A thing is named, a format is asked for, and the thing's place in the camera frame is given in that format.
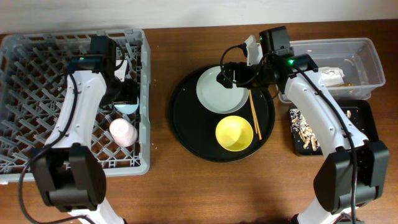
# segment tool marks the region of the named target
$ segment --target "gray dish rack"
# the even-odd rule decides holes
[[[126,78],[138,82],[140,94],[134,114],[98,108],[91,151],[107,177],[141,175],[149,170],[150,47],[144,31],[18,34],[6,36],[0,48],[0,184],[16,182],[30,150],[44,145],[66,94],[62,68],[72,56],[86,54],[96,35],[107,35],[123,47],[129,68]],[[113,141],[109,125],[116,118],[128,120],[139,131],[133,146],[120,147]],[[28,173],[25,180],[34,180],[33,175]]]

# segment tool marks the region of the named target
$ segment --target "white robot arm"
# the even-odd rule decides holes
[[[223,57],[232,48],[228,49],[220,62],[219,75],[225,78],[218,81],[226,88],[230,86],[228,80],[235,80],[238,87],[248,89],[263,90],[277,85],[296,105],[316,134],[325,162],[314,179],[315,199],[306,210],[295,215],[291,223],[339,222],[341,213],[351,212],[354,204],[362,207],[381,197],[388,149],[381,141],[369,142],[349,121],[328,92],[309,55],[294,56],[285,27],[260,32],[260,41],[261,44],[257,43],[252,35],[244,44],[232,47],[241,48],[247,55],[245,65],[233,62],[224,65]],[[353,178],[354,174],[358,174],[358,180]],[[357,190],[351,203],[354,183]]]
[[[107,36],[93,37],[89,54],[72,57],[67,68],[67,93],[55,129],[29,161],[44,203],[74,216],[62,222],[79,218],[83,223],[125,223],[105,199],[106,177],[91,153],[99,105],[137,103],[137,84],[132,80],[121,82],[114,75],[123,64],[116,65],[116,47],[123,51]],[[65,161],[70,166],[67,170],[62,168]],[[20,205],[26,218],[37,223],[22,199],[22,181],[28,167],[19,182]]]

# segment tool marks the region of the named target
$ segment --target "pink cup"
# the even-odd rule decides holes
[[[119,146],[129,147],[137,141],[137,129],[125,119],[118,118],[112,121],[109,131]]]

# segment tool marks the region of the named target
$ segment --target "plastic bin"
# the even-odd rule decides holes
[[[0,184],[16,182],[29,159],[53,130],[66,91],[62,67],[74,55],[86,54],[93,36],[107,35],[124,49],[128,73],[139,86],[139,108],[126,115],[98,108],[91,151],[109,176],[140,175],[149,170],[150,48],[143,30],[99,30],[52,34],[9,35],[0,48]],[[130,147],[112,139],[109,125],[128,120],[139,131]],[[25,180],[33,180],[28,173]]]
[[[318,67],[339,67],[345,83],[356,86],[328,87],[336,100],[367,100],[371,91],[386,82],[379,56],[368,38],[291,41],[295,55],[309,54]],[[279,93],[279,100],[291,103]]]

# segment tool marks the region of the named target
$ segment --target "chopsticks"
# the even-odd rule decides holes
[[[257,120],[257,114],[256,114],[256,109],[254,108],[251,90],[249,90],[249,98],[250,98],[251,114],[253,115],[253,121],[254,121],[254,129],[256,130],[256,134],[259,135],[259,139],[262,140],[261,131],[260,131],[260,127],[259,127],[259,121]]]

